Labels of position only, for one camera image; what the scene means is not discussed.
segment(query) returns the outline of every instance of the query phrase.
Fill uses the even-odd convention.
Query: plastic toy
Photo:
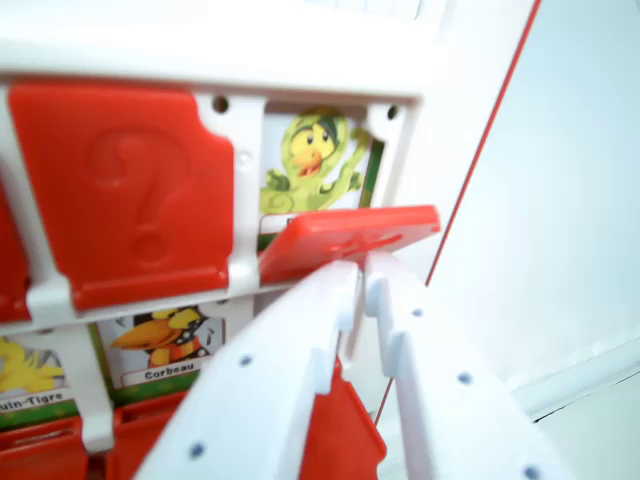
[[[0,477],[128,478],[261,305],[335,260],[424,282],[538,5],[488,2],[0,7]],[[334,409],[384,455],[370,335],[324,364],[342,400],[303,472],[317,425],[350,435]]]

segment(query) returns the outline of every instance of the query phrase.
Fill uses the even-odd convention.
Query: small hole
[[[213,109],[218,113],[224,113],[229,110],[229,100],[227,100],[227,97],[214,97]]]
[[[540,470],[538,470],[536,467],[529,466],[524,469],[523,473],[524,478],[528,478],[529,480],[539,480],[541,478]]]
[[[189,449],[189,457],[191,458],[191,460],[195,460],[196,458],[199,458],[200,456],[202,456],[203,453],[204,453],[204,445],[200,442],[194,443],[193,445],[191,445],[191,448]]]
[[[471,382],[473,382],[473,377],[469,372],[462,372],[458,375],[458,381],[463,385],[471,385]]]
[[[393,120],[394,118],[396,118],[397,114],[398,114],[398,107],[396,107],[395,105],[391,105],[391,107],[389,107],[389,110],[387,111],[387,118],[389,120]]]

